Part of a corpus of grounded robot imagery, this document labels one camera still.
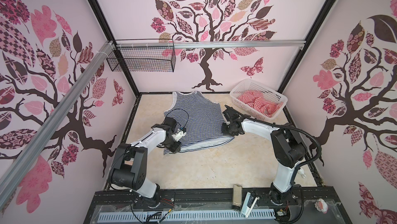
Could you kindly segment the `blue white striped tank top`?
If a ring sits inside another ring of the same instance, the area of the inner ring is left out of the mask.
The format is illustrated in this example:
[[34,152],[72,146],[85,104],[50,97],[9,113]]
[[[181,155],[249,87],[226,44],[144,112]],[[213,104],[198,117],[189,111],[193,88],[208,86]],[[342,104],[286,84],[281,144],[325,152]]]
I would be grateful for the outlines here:
[[186,129],[180,153],[216,148],[231,142],[234,137],[222,133],[225,122],[219,103],[205,98],[199,91],[172,93],[173,102],[164,112],[167,118],[177,122],[177,129]]

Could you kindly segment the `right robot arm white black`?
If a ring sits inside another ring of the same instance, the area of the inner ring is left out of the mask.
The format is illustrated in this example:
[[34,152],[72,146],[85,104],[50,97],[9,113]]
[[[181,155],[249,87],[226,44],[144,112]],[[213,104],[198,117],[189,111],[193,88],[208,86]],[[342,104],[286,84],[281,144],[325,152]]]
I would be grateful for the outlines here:
[[273,204],[281,205],[292,193],[295,177],[305,158],[307,147],[299,131],[291,124],[278,125],[244,115],[226,105],[223,115],[222,133],[228,136],[252,133],[270,140],[278,169],[270,187],[270,199]]

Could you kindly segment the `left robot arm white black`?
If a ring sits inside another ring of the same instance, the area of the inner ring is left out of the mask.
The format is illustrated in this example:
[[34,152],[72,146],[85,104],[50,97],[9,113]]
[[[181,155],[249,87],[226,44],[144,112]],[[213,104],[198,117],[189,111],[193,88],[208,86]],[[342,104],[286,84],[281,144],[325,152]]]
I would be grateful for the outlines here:
[[108,176],[109,186],[115,190],[126,188],[145,198],[150,203],[160,203],[160,186],[146,178],[148,155],[158,146],[171,153],[181,151],[182,139],[186,135],[186,127],[182,126],[175,132],[177,121],[166,117],[161,124],[155,124],[151,130],[131,144],[122,143],[116,151]]

